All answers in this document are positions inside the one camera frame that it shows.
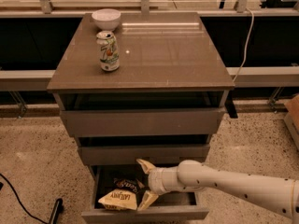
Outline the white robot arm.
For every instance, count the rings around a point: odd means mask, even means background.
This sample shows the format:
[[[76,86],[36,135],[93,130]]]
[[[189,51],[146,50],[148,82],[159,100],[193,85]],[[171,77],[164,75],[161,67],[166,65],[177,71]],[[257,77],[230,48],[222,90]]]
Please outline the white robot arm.
[[[149,185],[138,210],[147,209],[166,193],[213,188],[299,224],[298,180],[216,170],[193,160],[182,161],[175,167],[156,167],[149,161],[136,161],[148,176]]]

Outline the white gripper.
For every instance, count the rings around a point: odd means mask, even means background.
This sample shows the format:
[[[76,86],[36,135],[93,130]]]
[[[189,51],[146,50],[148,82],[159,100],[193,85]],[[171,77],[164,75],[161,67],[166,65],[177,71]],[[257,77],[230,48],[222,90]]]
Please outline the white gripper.
[[[141,165],[143,172],[149,174],[148,184],[150,189],[144,192],[142,201],[137,207],[138,211],[149,208],[159,198],[159,195],[179,190],[180,183],[178,182],[176,167],[156,168],[149,161],[142,159],[137,159],[136,161]]]

